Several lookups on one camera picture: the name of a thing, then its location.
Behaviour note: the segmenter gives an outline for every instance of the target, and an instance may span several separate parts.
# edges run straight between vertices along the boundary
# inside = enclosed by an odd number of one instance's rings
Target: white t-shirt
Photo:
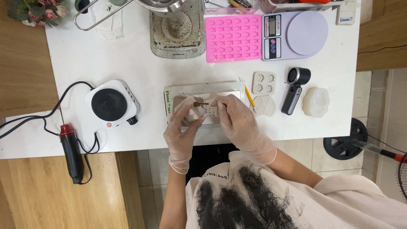
[[[313,189],[277,177],[240,151],[186,186],[187,229],[407,228],[407,205],[359,175],[336,175]]]

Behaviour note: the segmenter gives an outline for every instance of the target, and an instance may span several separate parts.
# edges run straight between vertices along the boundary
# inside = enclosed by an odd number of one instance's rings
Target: hand
[[[186,174],[189,169],[189,160],[192,157],[194,138],[206,117],[195,120],[188,129],[182,133],[181,123],[193,106],[194,100],[185,99],[175,109],[170,118],[164,139],[170,151],[168,163],[180,174]]]
[[[221,118],[221,127],[230,141],[256,165],[274,161],[277,146],[269,137],[260,134],[252,111],[236,96],[220,96],[213,100]]]

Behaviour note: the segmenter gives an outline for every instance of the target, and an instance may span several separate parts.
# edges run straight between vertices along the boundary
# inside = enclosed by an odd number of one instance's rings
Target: digital kitchen scale
[[[324,46],[328,24],[316,11],[266,14],[261,36],[263,61],[307,58]]]

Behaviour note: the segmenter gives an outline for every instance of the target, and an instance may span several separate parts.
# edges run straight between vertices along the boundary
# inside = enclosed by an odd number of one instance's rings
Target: stainless steel pot
[[[173,17],[173,16],[177,15],[179,12],[181,12],[181,10],[183,9],[183,7],[185,5],[186,0],[128,0],[120,8],[118,8],[117,10],[111,12],[109,15],[104,17],[102,20],[96,22],[91,27],[86,28],[86,29],[81,28],[76,22],[77,17],[80,14],[82,14],[85,10],[87,10],[90,6],[95,4],[97,1],[99,1],[99,0],[95,0],[95,1],[93,1],[91,3],[89,3],[89,5],[84,7],[81,11],[79,11],[74,16],[74,23],[75,23],[76,27],[78,27],[80,30],[88,31],[88,30],[94,28],[95,26],[97,26],[98,24],[100,24],[101,22],[103,22],[104,20],[108,19],[113,14],[115,14],[116,12],[121,10],[123,7],[127,6],[132,1],[134,1],[134,2],[136,2],[138,4],[140,4],[141,6],[153,11],[153,13],[157,14],[160,17],[169,18],[169,17]]]

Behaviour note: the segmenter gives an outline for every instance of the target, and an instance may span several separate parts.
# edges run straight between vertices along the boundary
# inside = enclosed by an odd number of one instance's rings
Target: pink silicone mold
[[[261,15],[205,18],[206,61],[261,59]]]

